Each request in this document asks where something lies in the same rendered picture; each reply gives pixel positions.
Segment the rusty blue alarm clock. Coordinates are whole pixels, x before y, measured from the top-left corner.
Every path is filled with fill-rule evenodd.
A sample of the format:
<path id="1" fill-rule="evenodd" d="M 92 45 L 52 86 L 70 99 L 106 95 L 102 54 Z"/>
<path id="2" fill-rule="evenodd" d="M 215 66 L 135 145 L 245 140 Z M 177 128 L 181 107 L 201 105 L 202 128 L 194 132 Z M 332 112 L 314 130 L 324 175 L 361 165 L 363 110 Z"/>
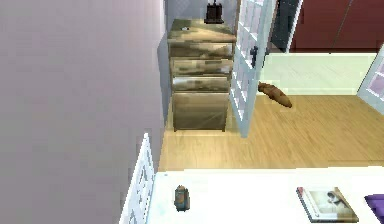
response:
<path id="1" fill-rule="evenodd" d="M 179 185 L 175 190 L 174 205 L 177 211 L 187 211 L 190 209 L 190 197 L 188 189 Z"/>

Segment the brown wooden chest of drawers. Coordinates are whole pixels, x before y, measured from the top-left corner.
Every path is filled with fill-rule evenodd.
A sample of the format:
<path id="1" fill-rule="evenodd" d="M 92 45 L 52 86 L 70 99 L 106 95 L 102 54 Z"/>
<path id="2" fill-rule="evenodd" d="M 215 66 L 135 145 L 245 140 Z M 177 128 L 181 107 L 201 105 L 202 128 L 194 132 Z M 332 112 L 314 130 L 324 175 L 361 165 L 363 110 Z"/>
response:
<path id="1" fill-rule="evenodd" d="M 224 24 L 173 21 L 168 51 L 175 130 L 226 128 L 235 40 Z"/>

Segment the white panelled room door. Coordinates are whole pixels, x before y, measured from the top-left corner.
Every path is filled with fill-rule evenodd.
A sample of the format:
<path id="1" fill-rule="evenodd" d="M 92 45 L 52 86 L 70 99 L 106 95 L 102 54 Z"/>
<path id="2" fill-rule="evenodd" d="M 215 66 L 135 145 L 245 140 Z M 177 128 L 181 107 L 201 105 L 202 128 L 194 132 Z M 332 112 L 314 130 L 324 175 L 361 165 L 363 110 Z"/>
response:
<path id="1" fill-rule="evenodd" d="M 243 138 L 248 136 L 250 128 L 275 5 L 276 0 L 241 0 L 240 4 L 230 102 Z M 251 66 L 250 55 L 253 46 L 258 47 L 255 68 Z"/>

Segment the brown lump on floor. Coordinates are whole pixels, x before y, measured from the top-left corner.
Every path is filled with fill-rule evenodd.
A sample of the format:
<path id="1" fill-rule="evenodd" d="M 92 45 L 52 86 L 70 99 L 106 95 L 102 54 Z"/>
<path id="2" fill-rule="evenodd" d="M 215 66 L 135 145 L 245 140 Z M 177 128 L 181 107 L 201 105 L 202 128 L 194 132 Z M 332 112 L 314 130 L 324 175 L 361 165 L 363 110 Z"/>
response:
<path id="1" fill-rule="evenodd" d="M 260 82 L 258 84 L 258 91 L 267 95 L 271 100 L 276 101 L 280 105 L 291 108 L 292 103 L 289 97 L 278 87 L 272 84 Z"/>

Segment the white slatted bed headboard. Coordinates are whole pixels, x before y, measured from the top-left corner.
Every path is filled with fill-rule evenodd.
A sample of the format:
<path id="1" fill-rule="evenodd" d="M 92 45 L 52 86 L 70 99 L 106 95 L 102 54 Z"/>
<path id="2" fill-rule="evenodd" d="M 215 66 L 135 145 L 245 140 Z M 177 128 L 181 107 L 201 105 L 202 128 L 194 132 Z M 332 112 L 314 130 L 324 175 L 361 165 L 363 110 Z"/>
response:
<path id="1" fill-rule="evenodd" d="M 145 133 L 118 224 L 146 224 L 154 179 L 150 138 Z"/>

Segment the black box-shaped object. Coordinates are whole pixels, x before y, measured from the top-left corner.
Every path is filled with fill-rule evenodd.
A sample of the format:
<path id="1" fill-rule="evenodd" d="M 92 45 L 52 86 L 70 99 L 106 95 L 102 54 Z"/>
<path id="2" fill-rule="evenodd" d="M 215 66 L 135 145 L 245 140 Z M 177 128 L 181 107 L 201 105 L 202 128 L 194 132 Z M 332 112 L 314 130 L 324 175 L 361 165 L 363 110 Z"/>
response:
<path id="1" fill-rule="evenodd" d="M 223 24 L 222 19 L 222 4 L 213 1 L 207 4 L 206 17 L 204 19 L 206 24 Z"/>

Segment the white bed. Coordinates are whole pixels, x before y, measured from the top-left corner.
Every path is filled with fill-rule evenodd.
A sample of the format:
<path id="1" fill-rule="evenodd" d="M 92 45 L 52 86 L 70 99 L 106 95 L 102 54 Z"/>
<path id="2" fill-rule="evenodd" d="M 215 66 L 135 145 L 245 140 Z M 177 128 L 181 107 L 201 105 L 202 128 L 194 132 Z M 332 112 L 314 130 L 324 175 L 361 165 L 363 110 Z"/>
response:
<path id="1" fill-rule="evenodd" d="M 189 191 L 177 211 L 175 190 Z M 379 224 L 364 197 L 384 194 L 383 167 L 186 169 L 156 174 L 147 224 L 311 224 L 297 187 L 338 187 L 359 217 Z"/>

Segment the grey book with picture cover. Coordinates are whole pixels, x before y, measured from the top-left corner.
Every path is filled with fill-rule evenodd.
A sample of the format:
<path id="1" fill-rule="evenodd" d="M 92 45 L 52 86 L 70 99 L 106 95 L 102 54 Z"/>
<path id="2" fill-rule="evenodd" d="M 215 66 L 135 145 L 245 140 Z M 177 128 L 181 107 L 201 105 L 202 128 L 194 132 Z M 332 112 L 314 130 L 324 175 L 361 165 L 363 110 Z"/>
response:
<path id="1" fill-rule="evenodd" d="M 311 223 L 358 223 L 359 218 L 338 187 L 297 187 Z"/>

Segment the dark red cupboard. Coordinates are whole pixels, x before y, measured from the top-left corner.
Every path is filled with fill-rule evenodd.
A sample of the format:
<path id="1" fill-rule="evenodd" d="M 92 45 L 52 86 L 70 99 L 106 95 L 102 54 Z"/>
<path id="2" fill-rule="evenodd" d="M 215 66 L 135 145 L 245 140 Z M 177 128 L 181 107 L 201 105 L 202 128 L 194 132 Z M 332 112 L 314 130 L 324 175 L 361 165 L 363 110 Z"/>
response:
<path id="1" fill-rule="evenodd" d="M 303 0 L 290 51 L 375 53 L 384 43 L 384 0 Z"/>

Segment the purple cushion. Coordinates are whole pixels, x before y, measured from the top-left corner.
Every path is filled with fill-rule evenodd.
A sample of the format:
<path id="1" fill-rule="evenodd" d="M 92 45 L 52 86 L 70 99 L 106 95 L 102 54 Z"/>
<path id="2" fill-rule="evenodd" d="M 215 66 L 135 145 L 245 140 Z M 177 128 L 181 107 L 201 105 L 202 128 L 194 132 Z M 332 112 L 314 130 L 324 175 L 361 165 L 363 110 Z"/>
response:
<path id="1" fill-rule="evenodd" d="M 365 200 L 380 224 L 384 224 L 384 194 L 367 195 Z"/>

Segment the dark framed wall panel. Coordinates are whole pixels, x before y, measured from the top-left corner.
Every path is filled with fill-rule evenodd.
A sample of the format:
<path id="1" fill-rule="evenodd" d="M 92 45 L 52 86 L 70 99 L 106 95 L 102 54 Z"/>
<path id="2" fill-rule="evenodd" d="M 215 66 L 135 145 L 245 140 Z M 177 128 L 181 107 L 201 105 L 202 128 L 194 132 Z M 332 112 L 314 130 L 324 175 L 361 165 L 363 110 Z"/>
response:
<path id="1" fill-rule="evenodd" d="M 273 53 L 288 53 L 293 44 L 303 0 L 277 0 L 270 35 Z"/>

